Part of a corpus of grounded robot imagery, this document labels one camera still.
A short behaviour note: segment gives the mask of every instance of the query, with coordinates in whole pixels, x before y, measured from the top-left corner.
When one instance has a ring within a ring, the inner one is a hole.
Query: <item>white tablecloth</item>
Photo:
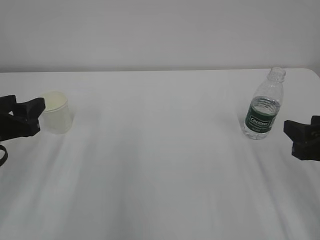
[[[288,69],[270,135],[240,123],[267,69],[0,73],[19,102],[59,90],[73,126],[2,144],[0,240],[318,240],[320,162],[284,120],[320,115],[320,79]]]

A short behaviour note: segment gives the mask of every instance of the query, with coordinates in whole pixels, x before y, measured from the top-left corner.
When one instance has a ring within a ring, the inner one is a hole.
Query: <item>plastic cup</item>
[[[42,95],[45,109],[42,113],[44,124],[53,134],[64,134],[72,126],[68,98],[62,92],[50,91]]]

